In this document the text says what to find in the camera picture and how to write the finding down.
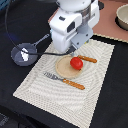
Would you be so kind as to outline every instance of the tomato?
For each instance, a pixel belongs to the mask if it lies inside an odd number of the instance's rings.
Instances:
[[[80,70],[83,67],[83,61],[79,57],[73,57],[70,61],[70,65],[74,69]]]

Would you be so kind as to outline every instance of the black cable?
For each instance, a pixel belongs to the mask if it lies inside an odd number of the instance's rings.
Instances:
[[[63,56],[63,55],[68,55],[68,54],[71,53],[71,52],[69,52],[69,51],[66,52],[66,53],[64,53],[64,54],[56,54],[56,53],[48,53],[48,52],[43,52],[43,53],[30,53],[30,52],[25,52],[25,51],[23,51],[21,48],[19,48],[19,47],[14,43],[14,41],[12,40],[12,38],[11,38],[9,32],[8,32],[7,16],[8,16],[8,11],[9,11],[9,7],[10,7],[10,5],[11,5],[11,2],[12,2],[12,0],[9,1],[9,3],[8,3],[8,5],[7,5],[7,8],[6,8],[6,13],[5,13],[5,29],[6,29],[6,33],[7,33],[8,37],[9,37],[11,43],[12,43],[19,51],[22,51],[22,52],[24,52],[24,53],[26,53],[26,54],[29,54],[29,55],[43,55],[43,54],[47,54],[47,55]]]
[[[20,122],[18,122],[18,128],[20,128]],[[29,126],[25,126],[25,128],[30,128],[31,126],[29,125]]]

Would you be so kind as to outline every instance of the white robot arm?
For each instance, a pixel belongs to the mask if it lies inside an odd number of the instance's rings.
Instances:
[[[60,53],[74,52],[93,36],[99,21],[98,0],[58,0],[59,9],[50,21],[54,47]]]

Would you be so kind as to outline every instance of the fork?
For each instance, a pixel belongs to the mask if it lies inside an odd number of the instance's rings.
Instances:
[[[72,81],[69,81],[69,80],[67,80],[67,79],[61,79],[61,78],[57,77],[56,75],[54,75],[54,74],[52,74],[52,73],[44,72],[43,74],[44,74],[45,76],[47,76],[48,78],[51,78],[51,79],[53,79],[53,80],[60,80],[60,81],[62,81],[63,83],[66,83],[66,84],[71,85],[71,86],[73,86],[73,87],[76,87],[76,88],[78,88],[78,89],[81,89],[81,90],[85,89],[85,87],[84,87],[83,85],[81,85],[81,84],[77,84],[77,83],[72,82]]]

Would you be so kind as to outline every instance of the ribbed placemat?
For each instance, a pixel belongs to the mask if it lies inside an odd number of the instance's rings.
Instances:
[[[90,39],[89,43],[75,52],[76,56],[83,55],[97,59],[97,63],[83,61],[83,72],[79,77],[71,79],[84,85],[85,90],[79,90],[44,76],[44,71],[59,76],[55,71],[55,63],[59,57],[43,55],[13,96],[80,128],[88,128],[113,49],[113,45]],[[56,52],[52,43],[46,52]]]

